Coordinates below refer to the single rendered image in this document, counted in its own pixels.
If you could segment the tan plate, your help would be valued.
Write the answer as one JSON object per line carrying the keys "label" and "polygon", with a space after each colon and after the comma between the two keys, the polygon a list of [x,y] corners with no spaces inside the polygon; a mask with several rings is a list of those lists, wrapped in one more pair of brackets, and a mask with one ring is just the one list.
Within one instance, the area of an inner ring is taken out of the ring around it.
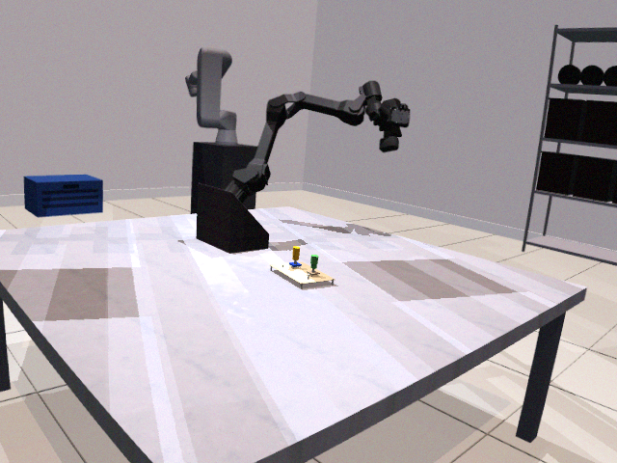
{"label": "tan plate", "polygon": [[294,262],[269,264],[270,271],[272,271],[272,267],[273,267],[276,270],[282,272],[287,277],[301,284],[300,289],[303,289],[303,284],[318,283],[318,282],[332,281],[332,286],[334,285],[334,280],[335,280],[334,278],[316,269],[317,264],[318,264],[317,255],[311,255],[310,266],[301,261],[297,262],[300,256],[300,247],[293,247],[292,256],[293,256],[292,259],[294,260]]}

